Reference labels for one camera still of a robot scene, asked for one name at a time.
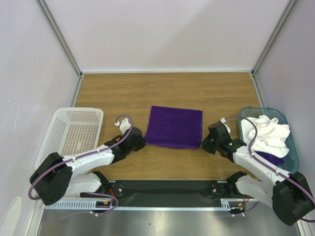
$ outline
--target white backdrop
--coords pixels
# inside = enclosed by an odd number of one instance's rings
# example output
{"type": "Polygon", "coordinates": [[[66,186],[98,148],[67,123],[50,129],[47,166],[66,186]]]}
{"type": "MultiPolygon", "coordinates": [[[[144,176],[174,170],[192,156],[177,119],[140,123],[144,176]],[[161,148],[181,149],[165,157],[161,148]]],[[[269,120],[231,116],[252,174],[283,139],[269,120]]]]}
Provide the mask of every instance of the white backdrop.
{"type": "MultiPolygon", "coordinates": [[[[300,160],[299,171],[315,194],[315,1],[300,0],[261,65],[257,78],[265,105],[286,116],[300,160]]],[[[310,218],[315,219],[315,211],[310,218]]],[[[315,234],[315,224],[311,224],[315,234]]]]}
{"type": "Polygon", "coordinates": [[[0,235],[22,236],[32,216],[29,178],[54,111],[78,78],[34,0],[0,1],[0,235]],[[8,224],[4,215],[16,199],[8,224]]]}
{"type": "Polygon", "coordinates": [[[84,72],[252,70],[288,0],[46,0],[84,72]]]}

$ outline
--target teal plastic basket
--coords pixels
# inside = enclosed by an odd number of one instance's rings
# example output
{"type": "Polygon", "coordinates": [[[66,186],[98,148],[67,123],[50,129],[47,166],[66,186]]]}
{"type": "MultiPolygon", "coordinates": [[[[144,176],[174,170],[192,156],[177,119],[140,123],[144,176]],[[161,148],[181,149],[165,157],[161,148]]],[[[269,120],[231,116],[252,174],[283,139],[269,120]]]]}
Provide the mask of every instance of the teal plastic basket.
{"type": "MultiPolygon", "coordinates": [[[[261,107],[244,107],[239,113],[239,116],[259,118],[261,115],[266,115],[269,119],[278,118],[279,124],[288,124],[285,116],[276,109],[273,108],[261,108],[261,107]]],[[[241,119],[238,119],[238,127],[240,131],[240,139],[243,139],[243,132],[241,126],[241,119]]],[[[299,159],[296,153],[293,137],[290,134],[285,141],[285,145],[290,149],[289,153],[283,158],[284,165],[281,165],[282,169],[291,173],[297,172],[299,169],[299,159]]]]}

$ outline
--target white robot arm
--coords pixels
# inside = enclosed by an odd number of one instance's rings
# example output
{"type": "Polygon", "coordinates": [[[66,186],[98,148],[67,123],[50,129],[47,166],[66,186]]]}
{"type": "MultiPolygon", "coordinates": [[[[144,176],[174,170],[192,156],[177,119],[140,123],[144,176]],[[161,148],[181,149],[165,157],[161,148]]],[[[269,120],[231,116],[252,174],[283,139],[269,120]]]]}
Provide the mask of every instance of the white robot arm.
{"type": "Polygon", "coordinates": [[[147,144],[141,130],[136,127],[130,130],[128,119],[115,125],[123,135],[94,150],[64,157],[55,152],[44,160],[31,176],[30,183],[45,205],[51,205],[64,196],[100,192],[105,188],[103,185],[108,183],[107,179],[100,172],[86,173],[98,166],[121,161],[132,151],[138,151],[147,144]]]}
{"type": "Polygon", "coordinates": [[[299,185],[312,196],[307,180],[301,173],[291,174],[256,153],[251,155],[243,141],[231,139],[226,126],[220,121],[210,125],[208,130],[209,135],[200,145],[202,149],[212,154],[218,151],[221,156],[249,170],[259,179],[253,179],[244,172],[233,174],[227,182],[233,185],[236,192],[265,203],[287,225],[293,225],[314,209],[311,199],[297,187],[299,185]]]}

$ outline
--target white plastic basket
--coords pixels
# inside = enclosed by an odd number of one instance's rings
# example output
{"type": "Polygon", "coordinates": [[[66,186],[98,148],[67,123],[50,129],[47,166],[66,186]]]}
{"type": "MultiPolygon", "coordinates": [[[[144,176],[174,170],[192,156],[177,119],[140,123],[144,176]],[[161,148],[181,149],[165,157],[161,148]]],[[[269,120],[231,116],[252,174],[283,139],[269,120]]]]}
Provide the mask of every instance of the white plastic basket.
{"type": "Polygon", "coordinates": [[[103,111],[95,108],[69,107],[55,111],[35,162],[35,169],[46,157],[73,155],[96,148],[103,111]]]}

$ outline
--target folded purple towel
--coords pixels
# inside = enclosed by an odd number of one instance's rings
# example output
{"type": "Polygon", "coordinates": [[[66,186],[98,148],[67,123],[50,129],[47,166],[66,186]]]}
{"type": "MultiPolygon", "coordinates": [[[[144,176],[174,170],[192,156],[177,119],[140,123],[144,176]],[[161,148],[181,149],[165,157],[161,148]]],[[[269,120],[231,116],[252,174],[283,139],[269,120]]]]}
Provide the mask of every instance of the folded purple towel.
{"type": "Polygon", "coordinates": [[[265,158],[270,163],[274,164],[275,166],[284,165],[284,159],[283,158],[278,158],[272,154],[261,152],[261,151],[255,151],[255,152],[258,155],[260,155],[261,157],[265,158]]]}
{"type": "Polygon", "coordinates": [[[145,136],[148,144],[198,149],[202,139],[202,111],[152,106],[145,136]]]}

